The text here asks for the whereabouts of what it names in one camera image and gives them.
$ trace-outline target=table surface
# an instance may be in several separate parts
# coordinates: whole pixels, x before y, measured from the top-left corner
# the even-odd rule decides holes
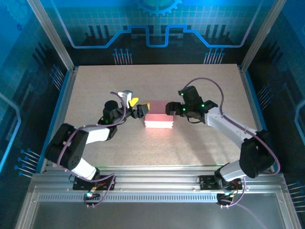
[[[219,83],[224,91],[224,112],[255,127],[254,118],[236,64],[80,66],[65,122],[74,126],[96,123],[110,92],[133,91],[139,102],[182,102],[178,90],[196,77]],[[204,101],[220,104],[221,94],[211,82],[195,85]],[[175,117],[173,129],[145,129],[132,119],[118,127],[110,141],[86,146],[83,158],[101,166],[222,165],[239,158],[239,148],[221,132],[205,124],[191,124]]]

